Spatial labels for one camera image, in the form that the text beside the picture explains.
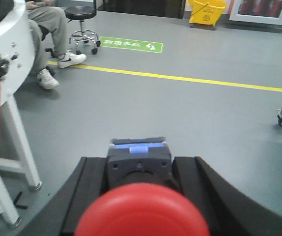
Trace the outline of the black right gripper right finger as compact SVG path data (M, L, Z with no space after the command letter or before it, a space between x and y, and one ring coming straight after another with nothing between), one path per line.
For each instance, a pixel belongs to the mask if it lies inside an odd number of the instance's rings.
M201 157L176 157L172 166L212 236L282 236L282 216L236 189Z

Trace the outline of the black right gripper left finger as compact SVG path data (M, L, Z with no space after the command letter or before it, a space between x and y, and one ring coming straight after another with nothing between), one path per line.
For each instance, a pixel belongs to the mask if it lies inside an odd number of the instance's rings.
M106 158L82 157L65 184L20 236L72 236L77 223L105 184Z

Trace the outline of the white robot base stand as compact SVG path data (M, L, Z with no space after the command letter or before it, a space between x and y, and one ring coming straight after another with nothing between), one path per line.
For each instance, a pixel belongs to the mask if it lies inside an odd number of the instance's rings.
M6 123L18 159L0 158L0 171L24 174L28 186L38 190L42 182L14 97L29 74L33 61L34 48L26 4L23 0L14 0L8 14L0 21L0 120ZM1 177L0 215L12 227L21 221Z

